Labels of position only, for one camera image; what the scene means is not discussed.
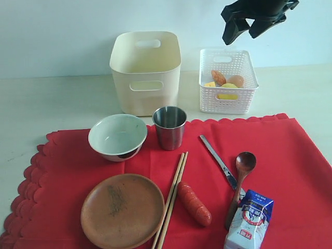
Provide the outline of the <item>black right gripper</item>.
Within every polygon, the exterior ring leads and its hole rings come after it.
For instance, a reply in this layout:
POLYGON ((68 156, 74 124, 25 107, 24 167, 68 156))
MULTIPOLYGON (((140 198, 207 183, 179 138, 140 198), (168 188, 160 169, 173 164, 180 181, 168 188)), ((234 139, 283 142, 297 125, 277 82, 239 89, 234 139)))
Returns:
POLYGON ((249 30, 251 38, 257 38, 271 27, 285 20, 285 13, 293 10, 299 1, 239 0, 227 5, 221 12, 226 21, 222 39, 231 45, 242 33, 249 30), (251 27, 246 19, 253 19, 251 27))

